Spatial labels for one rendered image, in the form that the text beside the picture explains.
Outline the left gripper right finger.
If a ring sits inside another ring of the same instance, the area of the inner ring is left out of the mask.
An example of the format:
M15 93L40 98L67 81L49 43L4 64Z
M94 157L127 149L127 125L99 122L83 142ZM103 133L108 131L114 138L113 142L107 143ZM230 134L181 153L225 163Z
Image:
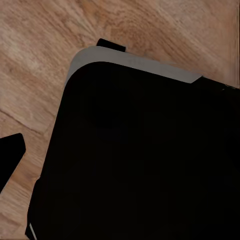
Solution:
M240 135L229 133L224 146L224 151L240 173Z

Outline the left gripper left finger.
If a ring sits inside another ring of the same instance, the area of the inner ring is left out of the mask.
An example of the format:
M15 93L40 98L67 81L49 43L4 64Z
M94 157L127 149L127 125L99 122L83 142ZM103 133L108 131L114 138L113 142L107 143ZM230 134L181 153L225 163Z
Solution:
M26 152L22 133L0 138L0 193Z

